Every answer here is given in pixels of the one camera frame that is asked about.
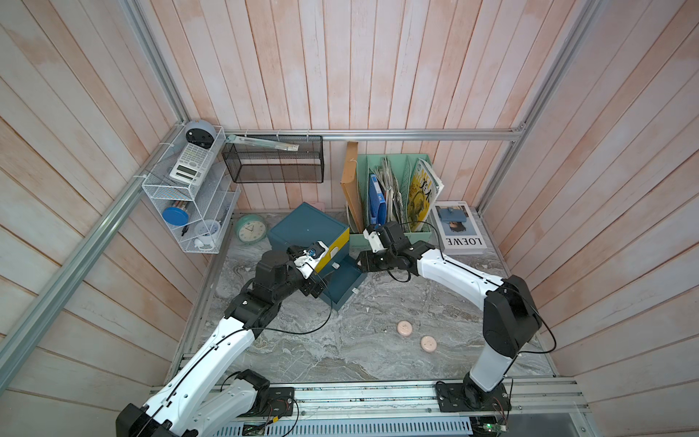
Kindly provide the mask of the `pink earphone case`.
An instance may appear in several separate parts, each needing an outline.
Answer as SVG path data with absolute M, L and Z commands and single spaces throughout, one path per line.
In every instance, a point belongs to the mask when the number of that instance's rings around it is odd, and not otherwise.
M 435 338 L 426 335 L 420 338 L 420 347 L 426 352 L 426 353 L 434 353 L 437 350 L 437 340 Z
M 413 327 L 407 320 L 401 320 L 397 323 L 396 331 L 400 334 L 400 336 L 407 338 L 412 335 Z

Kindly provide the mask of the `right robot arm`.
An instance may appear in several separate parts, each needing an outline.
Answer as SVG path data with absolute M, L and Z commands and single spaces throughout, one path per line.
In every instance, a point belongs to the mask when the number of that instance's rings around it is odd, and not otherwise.
M 511 404 L 503 398 L 504 377 L 524 345 L 545 325 L 525 280 L 493 276 L 451 258 L 429 242 L 411 242 L 395 221 L 371 225 L 363 236 L 371 248 L 358 256 L 362 271 L 407 271 L 411 278 L 432 280 L 460 294 L 482 311 L 485 345 L 477 362 L 454 386 L 458 393 L 438 390 L 438 395 L 455 400 L 454 411 L 486 411 L 495 406 L 509 410 Z

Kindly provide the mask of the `teal drawer cabinet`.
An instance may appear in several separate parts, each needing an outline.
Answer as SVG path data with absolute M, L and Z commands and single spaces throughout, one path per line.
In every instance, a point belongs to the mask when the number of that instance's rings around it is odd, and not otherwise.
M 303 203 L 270 229 L 271 250 L 262 256 L 258 270 L 271 287 L 289 282 L 300 288 L 306 279 L 295 266 L 294 259 L 313 243 L 336 237 L 346 228 L 349 228 L 347 224 Z M 325 280 L 332 267 L 317 274 Z

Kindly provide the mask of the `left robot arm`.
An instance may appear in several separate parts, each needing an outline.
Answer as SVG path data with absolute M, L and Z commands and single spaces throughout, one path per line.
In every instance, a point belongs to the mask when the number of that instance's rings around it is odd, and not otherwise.
M 143 405 L 129 404 L 116 419 L 119 436 L 207 436 L 234 417 L 269 400 L 269 381 L 251 370 L 238 373 L 228 389 L 209 394 L 254 340 L 269 328 L 282 302 L 296 291 L 318 297 L 327 287 L 320 275 L 334 251 L 318 241 L 302 249 L 267 251 L 255 275 L 241 288 L 224 317 L 194 357 Z

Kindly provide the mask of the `yellow drawer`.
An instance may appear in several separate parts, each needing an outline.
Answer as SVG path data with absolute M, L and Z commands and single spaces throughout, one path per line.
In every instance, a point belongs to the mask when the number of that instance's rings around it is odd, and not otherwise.
M 328 266 L 332 267 L 334 263 L 339 263 L 346 256 L 350 246 L 350 229 L 344 229 L 336 237 L 319 240 L 319 244 L 325 251 L 314 269 L 316 273 L 321 273 Z

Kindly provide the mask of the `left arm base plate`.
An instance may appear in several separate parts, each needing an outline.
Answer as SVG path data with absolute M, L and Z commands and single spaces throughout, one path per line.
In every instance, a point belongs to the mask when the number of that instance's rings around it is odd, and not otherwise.
M 295 413 L 295 389 L 291 386 L 272 387 L 259 394 L 251 409 L 240 417 L 285 417 Z

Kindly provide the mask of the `pink earphone case bottom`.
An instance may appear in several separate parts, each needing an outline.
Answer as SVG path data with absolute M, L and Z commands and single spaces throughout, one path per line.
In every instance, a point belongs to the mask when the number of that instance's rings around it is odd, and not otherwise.
M 435 338 L 426 335 L 420 338 L 420 347 L 426 352 L 426 353 L 434 353 L 437 350 L 437 340 Z

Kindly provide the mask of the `teal bottom drawer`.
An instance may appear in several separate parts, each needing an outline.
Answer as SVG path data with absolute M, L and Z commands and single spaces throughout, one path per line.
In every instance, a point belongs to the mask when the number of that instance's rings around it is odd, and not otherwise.
M 358 266 L 357 260 L 348 255 L 339 263 L 334 263 L 329 270 L 329 275 L 325 278 L 328 287 L 320 295 L 320 299 L 338 311 L 355 294 L 355 290 L 367 276 Z

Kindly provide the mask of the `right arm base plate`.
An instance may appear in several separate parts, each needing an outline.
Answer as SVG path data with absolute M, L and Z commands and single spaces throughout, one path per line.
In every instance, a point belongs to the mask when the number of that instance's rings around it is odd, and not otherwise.
M 512 408 L 509 393 L 502 382 L 492 391 L 483 391 L 472 382 L 438 381 L 434 389 L 442 413 L 509 413 Z

